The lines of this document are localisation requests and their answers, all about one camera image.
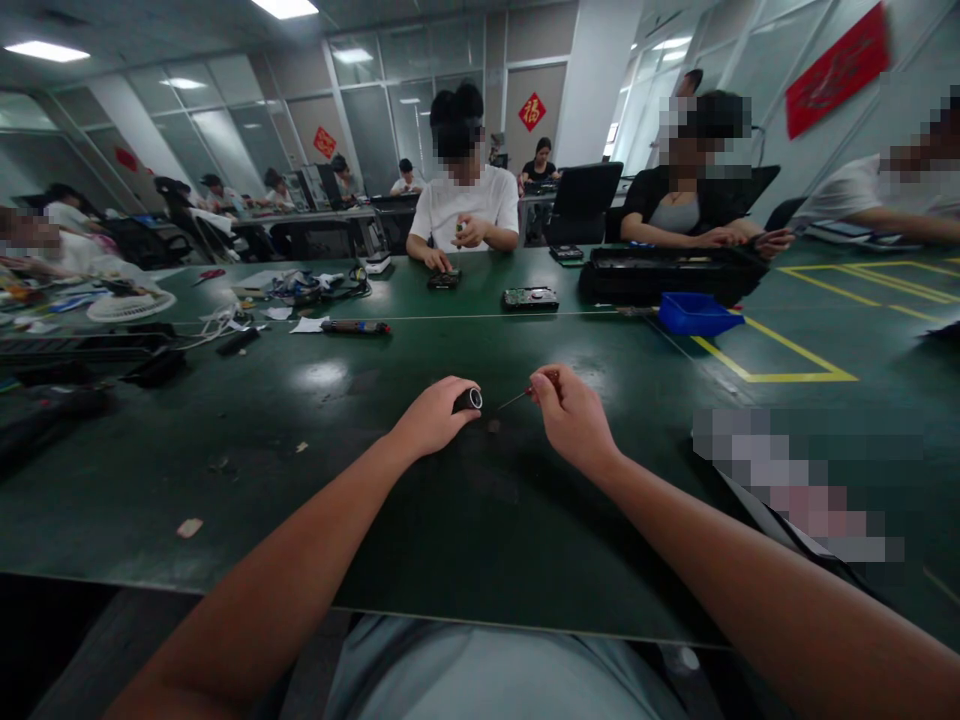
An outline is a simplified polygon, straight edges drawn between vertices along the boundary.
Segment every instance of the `ceiling light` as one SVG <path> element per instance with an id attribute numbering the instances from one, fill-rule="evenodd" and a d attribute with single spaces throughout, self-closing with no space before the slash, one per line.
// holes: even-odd
<path id="1" fill-rule="evenodd" d="M 83 60 L 85 57 L 90 57 L 90 53 L 85 53 L 82 50 L 73 50 L 72 48 L 65 48 L 62 45 L 51 45 L 50 43 L 40 42 L 39 40 L 20 43 L 19 45 L 9 45 L 5 47 L 4 50 L 20 53 L 21 55 L 30 55 L 31 57 L 38 57 L 44 60 L 53 60 L 54 62 L 73 62 L 74 60 Z"/>
<path id="2" fill-rule="evenodd" d="M 177 90 L 196 90 L 197 88 L 206 87 L 203 83 L 198 83 L 196 80 L 190 80 L 188 78 L 170 78 L 169 80 L 161 80 L 160 84 L 175 87 Z"/>
<path id="3" fill-rule="evenodd" d="M 304 15 L 316 15 L 317 10 L 309 0 L 253 0 L 278 20 L 289 20 Z"/>
<path id="4" fill-rule="evenodd" d="M 334 50 L 333 56 L 342 63 L 351 65 L 356 62 L 367 62 L 373 60 L 373 55 L 363 48 L 350 48 L 349 50 Z"/>
<path id="5" fill-rule="evenodd" d="M 675 47 L 683 47 L 688 42 L 693 40 L 693 38 L 673 38 L 672 40 L 664 40 L 659 45 L 654 45 L 654 50 L 670 50 Z"/>

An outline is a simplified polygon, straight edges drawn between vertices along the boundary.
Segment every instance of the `black top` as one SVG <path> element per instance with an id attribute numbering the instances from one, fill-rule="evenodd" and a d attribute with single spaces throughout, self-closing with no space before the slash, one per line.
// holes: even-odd
<path id="1" fill-rule="evenodd" d="M 523 166 L 523 171 L 520 174 L 523 175 L 523 173 L 526 173 L 527 175 L 530 176 L 530 179 L 533 180 L 534 182 L 543 182 L 544 180 L 549 180 L 550 177 L 557 171 L 557 166 L 554 165 L 552 162 L 548 162 L 547 169 L 544 170 L 542 173 L 538 173 L 534 168 L 535 164 L 536 163 L 533 160 L 531 160 L 530 162 L 528 162 L 526 165 Z"/>
<path id="2" fill-rule="evenodd" d="M 637 212 L 643 215 L 645 223 L 649 223 L 660 202 L 670 192 L 669 172 L 667 165 L 659 165 L 637 173 L 623 203 L 623 217 Z M 735 199 L 738 187 L 735 181 L 698 180 L 700 222 L 689 234 L 699 235 L 744 217 L 747 213 L 742 203 Z"/>

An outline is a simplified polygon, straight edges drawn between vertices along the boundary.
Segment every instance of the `hand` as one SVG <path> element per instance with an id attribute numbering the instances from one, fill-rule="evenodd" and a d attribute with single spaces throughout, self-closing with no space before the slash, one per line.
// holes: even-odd
<path id="1" fill-rule="evenodd" d="M 690 247 L 731 247 L 733 245 L 743 245 L 745 242 L 746 238 L 737 230 L 714 228 L 703 235 L 690 238 Z"/>
<path id="2" fill-rule="evenodd" d="M 560 396 L 547 379 L 560 373 Z M 530 376 L 533 401 L 543 412 L 543 427 L 553 449 L 587 477 L 620 456 L 597 394 L 566 365 L 546 365 Z"/>
<path id="3" fill-rule="evenodd" d="M 457 233 L 453 244 L 457 247 L 477 247 L 487 237 L 491 224 L 475 215 L 459 215 L 457 223 L 463 224 L 463 230 Z"/>
<path id="4" fill-rule="evenodd" d="M 796 239 L 791 230 L 784 228 L 764 233 L 757 238 L 755 247 L 757 252 L 760 253 L 760 257 L 769 262 L 789 248 L 790 244 Z"/>
<path id="5" fill-rule="evenodd" d="M 470 388 L 480 386 L 452 375 L 434 383 L 407 408 L 388 437 L 413 461 L 442 450 L 464 425 L 480 417 L 479 410 L 453 412 L 453 403 Z"/>
<path id="6" fill-rule="evenodd" d="M 427 248 L 427 253 L 423 256 L 423 264 L 437 272 L 453 272 L 453 265 L 447 258 L 447 254 L 438 248 Z"/>

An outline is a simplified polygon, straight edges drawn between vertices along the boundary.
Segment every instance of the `small cylindrical part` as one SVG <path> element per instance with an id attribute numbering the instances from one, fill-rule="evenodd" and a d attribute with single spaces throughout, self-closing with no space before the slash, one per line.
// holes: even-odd
<path id="1" fill-rule="evenodd" d="M 453 411 L 479 410 L 483 407 L 483 396 L 477 388 L 464 391 L 453 403 Z"/>

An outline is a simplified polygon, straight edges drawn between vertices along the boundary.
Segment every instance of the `gray tank top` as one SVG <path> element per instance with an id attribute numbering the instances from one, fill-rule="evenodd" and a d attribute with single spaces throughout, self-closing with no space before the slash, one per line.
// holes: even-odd
<path id="1" fill-rule="evenodd" d="M 700 222 L 700 199 L 686 205 L 660 204 L 647 222 L 658 230 L 687 235 Z"/>

